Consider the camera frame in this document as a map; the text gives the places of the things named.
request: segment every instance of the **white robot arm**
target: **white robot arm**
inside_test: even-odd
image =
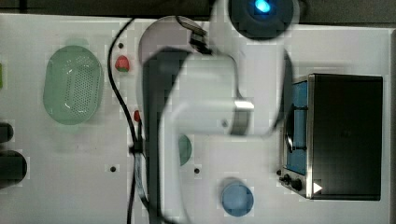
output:
[[[298,13],[292,0],[218,0],[208,33],[212,55],[164,48],[144,62],[137,95],[149,200],[164,216],[191,223],[179,182],[180,134],[263,136],[283,119],[292,80],[283,35]]]

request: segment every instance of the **white tabletop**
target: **white tabletop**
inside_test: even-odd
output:
[[[127,122],[106,74],[113,36],[128,19],[0,14],[0,120],[14,127],[5,148],[28,160],[28,175],[16,187],[0,190],[1,223],[126,222],[132,157]],[[115,72],[131,111],[137,44],[152,20],[137,20],[121,38],[134,58],[133,71]],[[307,201],[277,182],[280,133],[267,139],[190,135],[193,158],[181,168],[183,196],[195,223],[372,224],[389,223],[390,181],[390,34],[389,29],[298,26],[287,36],[298,76],[312,72],[376,75],[384,78],[382,194],[379,202]],[[42,96],[47,62],[67,43],[83,38],[105,71],[105,87],[94,116],[77,127],[56,123]],[[109,172],[116,166],[117,172]],[[195,175],[193,169],[201,173]],[[252,189],[255,203],[246,217],[226,215],[219,203],[224,178],[237,177]],[[135,223],[148,223],[135,203]]]

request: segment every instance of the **green bowl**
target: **green bowl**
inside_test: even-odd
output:
[[[57,122],[88,120],[102,100],[104,75],[97,58],[80,46],[57,50],[47,65],[44,107]]]

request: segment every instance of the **blue bowl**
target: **blue bowl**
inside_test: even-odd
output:
[[[237,181],[223,190],[221,203],[228,214],[233,217],[242,217],[250,212],[254,198],[250,189]]]

